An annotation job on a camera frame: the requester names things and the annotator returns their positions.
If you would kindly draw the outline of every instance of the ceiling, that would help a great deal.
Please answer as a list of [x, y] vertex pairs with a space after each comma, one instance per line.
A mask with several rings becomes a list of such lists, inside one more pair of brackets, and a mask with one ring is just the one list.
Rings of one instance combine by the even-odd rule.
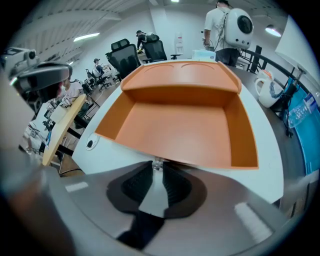
[[[159, 0], [43, 0], [21, 24], [10, 46], [35, 49], [41, 61], [71, 62], [80, 57], [85, 40], [78, 36], [104, 32], [124, 18], [124, 13], [141, 3]], [[216, 0], [163, 0], [163, 4], [216, 5]], [[284, 29], [286, 13], [273, 0], [229, 0], [233, 7], [246, 10], [263, 25], [278, 24]]]

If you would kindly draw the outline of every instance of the white pitcher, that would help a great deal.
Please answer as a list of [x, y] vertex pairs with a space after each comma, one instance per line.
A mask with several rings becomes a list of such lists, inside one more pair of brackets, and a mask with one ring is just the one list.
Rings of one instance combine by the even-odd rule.
[[[261, 91], [258, 91], [258, 83], [263, 82]], [[284, 89], [274, 80], [269, 78], [259, 78], [255, 82], [255, 90], [259, 96], [259, 101], [266, 108], [270, 108], [280, 98]]]

